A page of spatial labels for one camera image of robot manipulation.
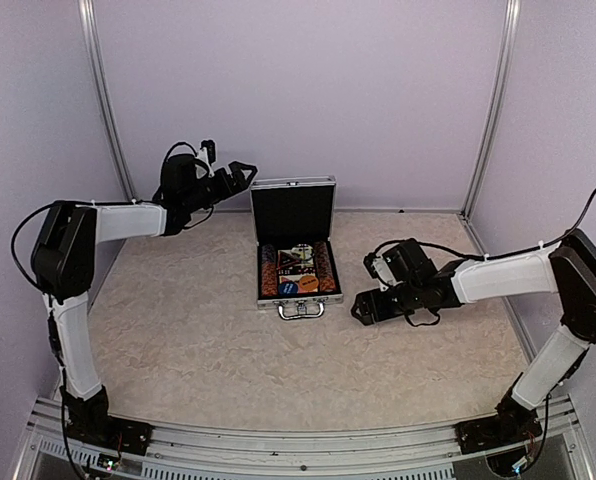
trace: purple wall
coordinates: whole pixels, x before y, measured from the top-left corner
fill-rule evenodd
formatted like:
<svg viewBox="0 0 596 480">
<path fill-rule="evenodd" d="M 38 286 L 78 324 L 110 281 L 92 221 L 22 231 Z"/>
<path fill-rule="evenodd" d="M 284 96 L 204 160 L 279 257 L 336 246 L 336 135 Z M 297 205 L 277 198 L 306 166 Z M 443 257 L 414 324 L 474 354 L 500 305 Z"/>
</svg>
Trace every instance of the purple wall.
<svg viewBox="0 0 596 480">
<path fill-rule="evenodd" d="M 492 253 L 561 234 L 596 185 L 596 1 L 522 2 L 513 66 L 474 223 Z M 582 224 L 596 243 L 596 200 Z M 535 346 L 556 296 L 513 301 Z M 596 347 L 570 381 L 596 460 Z"/>
<path fill-rule="evenodd" d="M 56 198 L 121 196 L 81 32 L 77 2 L 0 2 L 0 479 L 36 396 L 57 380 L 46 312 L 14 267 L 11 233 Z M 38 227 L 20 237 L 25 260 Z M 99 274 L 117 250 L 101 249 Z"/>
<path fill-rule="evenodd" d="M 221 163 L 255 162 L 263 178 L 333 173 L 339 206 L 459 210 L 505 6 L 97 2 L 111 99 L 140 194 L 157 187 L 172 143 L 210 137 Z"/>
</svg>

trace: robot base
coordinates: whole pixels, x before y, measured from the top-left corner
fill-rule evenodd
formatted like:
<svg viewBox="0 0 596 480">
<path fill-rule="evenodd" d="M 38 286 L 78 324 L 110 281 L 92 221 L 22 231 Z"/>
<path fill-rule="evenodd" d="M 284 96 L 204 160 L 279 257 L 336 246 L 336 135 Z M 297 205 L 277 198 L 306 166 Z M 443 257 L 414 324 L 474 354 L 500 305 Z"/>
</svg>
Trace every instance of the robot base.
<svg viewBox="0 0 596 480">
<path fill-rule="evenodd" d="M 145 456 L 151 440 L 153 427 L 148 423 L 109 417 L 111 435 L 96 435 L 83 432 L 75 425 L 67 426 L 67 436 L 96 447 L 107 448 L 114 452 L 127 452 Z"/>
<path fill-rule="evenodd" d="M 469 420 L 456 424 L 456 437 L 463 455 L 500 448 L 514 443 L 529 440 L 529 434 L 538 438 L 542 435 L 542 427 L 535 411 L 521 428 L 505 428 L 500 415 Z"/>
</svg>

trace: poker chip case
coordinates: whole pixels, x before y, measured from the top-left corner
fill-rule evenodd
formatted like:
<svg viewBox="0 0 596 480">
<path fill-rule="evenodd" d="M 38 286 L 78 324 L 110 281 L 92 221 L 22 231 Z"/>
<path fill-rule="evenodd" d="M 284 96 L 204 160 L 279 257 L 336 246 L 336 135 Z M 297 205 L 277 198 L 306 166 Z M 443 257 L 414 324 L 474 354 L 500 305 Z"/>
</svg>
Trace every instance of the poker chip case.
<svg viewBox="0 0 596 480">
<path fill-rule="evenodd" d="M 256 231 L 258 308 L 283 320 L 318 318 L 343 294 L 330 236 L 332 176 L 256 181 L 251 186 Z"/>
</svg>

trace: metal base plate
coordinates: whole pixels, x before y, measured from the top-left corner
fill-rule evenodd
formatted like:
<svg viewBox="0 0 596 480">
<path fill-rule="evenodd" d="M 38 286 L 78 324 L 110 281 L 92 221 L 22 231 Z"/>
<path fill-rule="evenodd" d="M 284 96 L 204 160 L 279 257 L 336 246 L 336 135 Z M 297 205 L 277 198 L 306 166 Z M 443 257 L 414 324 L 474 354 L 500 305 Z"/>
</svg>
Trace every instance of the metal base plate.
<svg viewBox="0 0 596 480">
<path fill-rule="evenodd" d="M 148 423 L 138 422 L 136 420 L 117 417 L 109 418 L 111 420 L 111 431 L 115 432 L 114 435 L 101 438 L 97 435 L 82 433 L 73 428 L 73 426 L 68 426 L 67 436 L 96 447 L 145 456 L 154 427 Z"/>
<path fill-rule="evenodd" d="M 552 400 L 549 408 L 549 441 L 540 464 L 531 471 L 532 478 L 594 478 L 589 450 L 584 441 L 573 406 L 567 397 Z M 544 408 L 538 408 L 544 417 Z M 454 467 L 471 460 L 484 461 L 485 455 L 463 456 L 456 442 L 454 422 L 442 422 L 410 427 L 340 432 L 269 432 L 233 430 L 216 427 L 192 427 L 170 423 L 154 425 L 146 456 L 123 454 L 115 472 L 118 478 L 180 479 L 180 480 L 265 480 L 270 478 L 334 480 L 344 476 L 349 480 L 409 480 L 469 478 L 479 475 L 456 475 Z M 574 475 L 540 476 L 542 464 L 548 458 L 554 438 L 564 435 L 566 448 L 559 452 L 569 458 L 563 468 Z M 108 449 L 72 442 L 74 461 L 92 465 L 100 454 L 112 454 Z M 501 447 L 486 456 L 519 448 Z M 8 478 L 53 479 L 53 476 L 32 475 L 39 458 L 51 455 L 66 459 L 61 428 L 60 403 L 38 399 L 27 425 L 24 442 L 16 455 L 15 474 Z M 482 479 L 491 471 L 483 466 Z M 56 476 L 56 480 L 66 478 Z"/>
</svg>

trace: case handle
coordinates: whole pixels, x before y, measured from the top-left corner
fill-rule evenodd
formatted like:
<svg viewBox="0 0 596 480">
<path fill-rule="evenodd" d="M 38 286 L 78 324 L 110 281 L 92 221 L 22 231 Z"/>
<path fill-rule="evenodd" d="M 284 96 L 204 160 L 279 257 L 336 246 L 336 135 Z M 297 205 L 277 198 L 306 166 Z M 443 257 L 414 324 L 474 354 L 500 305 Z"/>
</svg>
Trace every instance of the case handle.
<svg viewBox="0 0 596 480">
<path fill-rule="evenodd" d="M 325 313 L 325 302 L 318 301 L 318 313 L 308 313 L 307 304 L 305 302 L 298 302 L 296 305 L 296 315 L 285 315 L 285 304 L 278 304 L 278 315 L 283 320 L 301 320 L 304 318 L 320 318 Z"/>
</svg>

